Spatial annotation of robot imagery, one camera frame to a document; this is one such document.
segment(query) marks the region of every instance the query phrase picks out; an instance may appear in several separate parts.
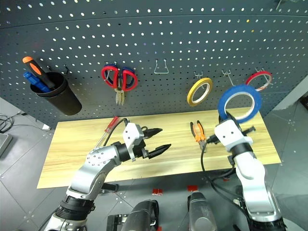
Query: tape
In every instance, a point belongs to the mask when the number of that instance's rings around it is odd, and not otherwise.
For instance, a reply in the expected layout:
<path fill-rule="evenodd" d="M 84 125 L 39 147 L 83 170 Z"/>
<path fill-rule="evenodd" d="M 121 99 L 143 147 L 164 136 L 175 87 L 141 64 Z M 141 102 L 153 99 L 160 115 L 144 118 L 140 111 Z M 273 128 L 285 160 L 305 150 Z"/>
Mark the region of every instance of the tape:
<path fill-rule="evenodd" d="M 262 105 L 262 99 L 259 92 L 248 85 L 238 85 L 232 87 L 223 93 L 222 97 L 218 102 L 218 113 L 222 119 L 227 119 L 226 105 L 227 103 L 237 95 L 247 95 L 251 98 L 252 104 L 247 113 L 242 116 L 235 117 L 238 123 L 246 122 L 252 119 L 260 110 Z"/>
<path fill-rule="evenodd" d="M 250 76 L 250 77 L 246 80 L 246 83 L 245 83 L 245 84 L 248 85 L 253 79 L 255 79 L 255 78 L 259 77 L 259 76 L 267 76 L 267 77 L 268 77 L 268 79 L 267 79 L 267 81 L 266 81 L 266 84 L 264 84 L 262 87 L 259 87 L 258 89 L 256 89 L 257 91 L 262 91 L 262 90 L 264 90 L 265 88 L 268 87 L 268 85 L 269 85 L 269 84 L 272 82 L 272 80 L 273 80 L 273 77 L 272 77 L 271 73 L 268 72 L 268 71 L 259 71 L 259 72 L 254 73 L 252 76 Z"/>
<path fill-rule="evenodd" d="M 203 93 L 203 95 L 197 99 L 197 100 L 193 100 L 193 96 L 196 93 L 196 91 L 202 87 L 203 85 L 206 86 L 205 92 Z M 195 107 L 198 104 L 202 103 L 207 96 L 209 95 L 209 93 L 212 90 L 212 86 L 213 86 L 213 81 L 210 78 L 202 78 L 200 80 L 198 80 L 193 86 L 192 88 L 189 90 L 188 95 L 187 95 L 187 103 L 191 106 L 191 107 Z"/>

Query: black cup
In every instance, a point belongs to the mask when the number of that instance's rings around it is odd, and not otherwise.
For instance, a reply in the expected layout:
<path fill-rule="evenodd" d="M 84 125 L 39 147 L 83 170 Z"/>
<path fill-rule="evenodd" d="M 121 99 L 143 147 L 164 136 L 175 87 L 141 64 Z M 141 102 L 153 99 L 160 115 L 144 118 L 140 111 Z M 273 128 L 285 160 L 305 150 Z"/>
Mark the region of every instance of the black cup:
<path fill-rule="evenodd" d="M 46 99 L 67 116 L 80 112 L 82 105 L 70 89 L 64 76 L 58 72 L 47 72 L 46 74 L 55 83 L 55 89 L 44 93 L 31 84 L 31 90 L 39 97 Z"/>

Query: wooden board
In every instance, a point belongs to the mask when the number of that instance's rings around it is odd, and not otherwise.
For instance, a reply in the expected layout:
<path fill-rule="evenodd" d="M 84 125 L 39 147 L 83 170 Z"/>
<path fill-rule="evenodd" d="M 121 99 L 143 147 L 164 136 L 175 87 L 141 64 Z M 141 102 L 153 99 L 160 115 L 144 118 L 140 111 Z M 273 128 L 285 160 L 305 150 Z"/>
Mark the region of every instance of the wooden board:
<path fill-rule="evenodd" d="M 247 108 L 229 111 L 233 115 L 242 115 Z M 190 122 L 196 123 L 198 119 L 205 129 L 206 136 L 214 134 L 214 127 L 218 124 L 217 110 L 129 117 L 132 123 L 141 127 L 163 129 L 156 136 L 145 140 L 149 151 L 163 144 L 172 145 L 165 153 L 151 160 L 139 158 L 135 162 L 122 163 L 109 173 L 106 182 L 202 171 L 201 150 L 190 131 Z M 83 165 L 86 155 L 96 145 L 110 121 L 110 118 L 106 118 L 59 122 L 38 188 L 68 186 L 74 173 Z M 241 127 L 244 130 L 252 125 L 257 131 L 250 133 L 249 136 L 254 141 L 252 147 L 257 158 L 263 164 L 280 163 L 260 113 L 252 120 L 241 124 Z M 115 141 L 123 142 L 123 130 L 124 124 L 119 125 L 111 136 L 109 144 Z M 204 157 L 205 168 L 207 170 L 230 168 L 228 155 L 222 144 L 209 144 Z"/>

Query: pliers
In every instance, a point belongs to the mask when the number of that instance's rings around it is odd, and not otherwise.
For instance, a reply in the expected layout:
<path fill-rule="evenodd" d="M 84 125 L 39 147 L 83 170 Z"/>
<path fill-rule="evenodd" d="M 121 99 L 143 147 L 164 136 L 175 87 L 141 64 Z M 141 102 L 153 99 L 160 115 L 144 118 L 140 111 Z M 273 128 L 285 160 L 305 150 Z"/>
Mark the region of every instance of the pliers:
<path fill-rule="evenodd" d="M 194 126 L 193 126 L 193 122 L 191 122 L 191 131 L 192 131 L 192 135 L 195 137 L 196 139 L 196 142 L 199 143 L 200 145 L 200 149 L 202 150 L 204 145 L 205 145 L 205 140 L 206 140 L 206 137 L 204 135 L 204 130 L 203 130 L 203 127 L 202 127 L 202 124 L 200 123 L 199 120 L 197 120 L 197 124 L 198 124 L 198 127 L 199 127 L 199 130 L 200 130 L 200 135 L 198 135 L 194 129 Z"/>

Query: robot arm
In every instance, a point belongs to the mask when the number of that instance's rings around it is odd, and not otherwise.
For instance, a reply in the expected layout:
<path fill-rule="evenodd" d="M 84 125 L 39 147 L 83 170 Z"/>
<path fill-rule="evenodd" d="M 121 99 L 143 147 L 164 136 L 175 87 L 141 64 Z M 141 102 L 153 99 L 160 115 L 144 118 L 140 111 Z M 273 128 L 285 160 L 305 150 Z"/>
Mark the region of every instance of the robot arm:
<path fill-rule="evenodd" d="M 243 135 L 232 118 L 215 127 L 215 136 L 232 153 L 232 159 L 237 165 L 236 174 L 243 186 L 251 230 L 286 230 L 277 201 L 266 187 L 264 166 L 257 160 L 250 146 L 252 139 Z"/>
<path fill-rule="evenodd" d="M 66 197 L 49 220 L 45 231 L 83 231 L 87 215 L 95 209 L 94 200 L 100 193 L 107 174 L 122 162 L 135 158 L 153 158 L 162 154 L 171 144 L 162 145 L 152 152 L 145 150 L 143 139 L 162 131 L 160 128 L 142 131 L 139 125 L 128 123 L 123 132 L 124 144 L 94 148 L 83 166 L 76 172 Z"/>

